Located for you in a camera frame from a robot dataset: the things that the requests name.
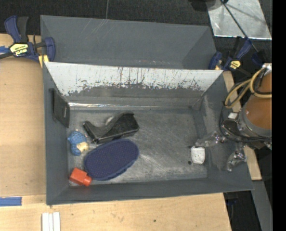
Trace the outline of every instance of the white object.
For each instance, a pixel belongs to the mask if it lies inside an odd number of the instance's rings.
[[[235,120],[235,119],[237,118],[237,116],[238,116],[238,113],[236,113],[236,112],[230,112],[228,118],[229,118],[229,119],[232,119],[232,120]]]
[[[203,164],[205,161],[205,148],[191,147],[191,160],[194,164]]]
[[[41,215],[42,231],[61,231],[60,213],[42,213]]]

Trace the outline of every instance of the yellow clamp label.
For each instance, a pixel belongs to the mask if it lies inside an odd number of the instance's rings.
[[[14,44],[9,48],[9,50],[16,56],[26,53],[27,49],[28,49],[27,44]]]
[[[232,69],[237,69],[237,68],[240,67],[240,65],[241,65],[240,61],[231,61],[231,66],[230,67]]]

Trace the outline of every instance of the cable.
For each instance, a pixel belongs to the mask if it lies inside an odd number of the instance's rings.
[[[230,90],[229,94],[227,95],[225,101],[224,101],[224,106],[228,109],[231,109],[232,107],[234,107],[240,100],[241,98],[245,95],[245,93],[247,92],[248,89],[250,89],[251,93],[254,94],[255,96],[259,97],[259,98],[272,98],[272,94],[271,93],[260,93],[257,92],[256,90],[254,90],[253,86],[254,86],[254,82],[257,79],[258,75],[262,72],[262,71],[266,71],[266,67],[261,68],[259,71],[257,71],[253,77],[251,79],[245,80],[243,82],[241,82],[240,84],[234,85],[232,87],[232,89]],[[237,98],[235,98],[232,103],[229,105],[229,99],[230,97],[235,93],[235,91],[237,91],[238,89],[240,89],[241,87],[244,87],[243,90],[241,91],[241,93],[237,96]]]
[[[249,86],[249,82],[251,81],[251,79],[245,80],[244,82],[242,82],[241,84],[237,85],[235,88],[233,88],[229,94],[227,95],[225,102],[224,102],[224,106],[228,109],[231,109],[232,107],[234,107],[240,100],[241,98],[245,95],[245,93],[247,92],[247,90],[250,88]],[[245,86],[243,91],[237,96],[237,98],[234,99],[234,101],[228,105],[229,103],[229,99],[230,97],[235,93],[235,91],[237,91],[239,88],[241,88],[242,86]]]
[[[109,13],[109,1],[110,0],[106,0],[106,10],[105,10],[105,18],[108,18],[108,13]]]
[[[250,82],[250,91],[257,97],[259,98],[271,98],[272,94],[261,94],[258,93],[254,90],[253,85],[254,85],[254,81],[256,80],[257,76],[263,71],[266,70],[266,68],[261,68],[258,72],[256,72],[253,77],[251,78],[251,82]]]

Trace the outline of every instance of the orange block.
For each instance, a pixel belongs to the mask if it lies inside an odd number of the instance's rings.
[[[69,180],[80,186],[89,186],[92,181],[91,177],[87,176],[85,171],[78,169],[77,167],[72,171]]]

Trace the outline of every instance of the black cable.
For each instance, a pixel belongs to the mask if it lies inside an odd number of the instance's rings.
[[[108,13],[109,13],[109,1],[110,0],[106,0],[106,9],[105,9],[105,18],[108,18]]]

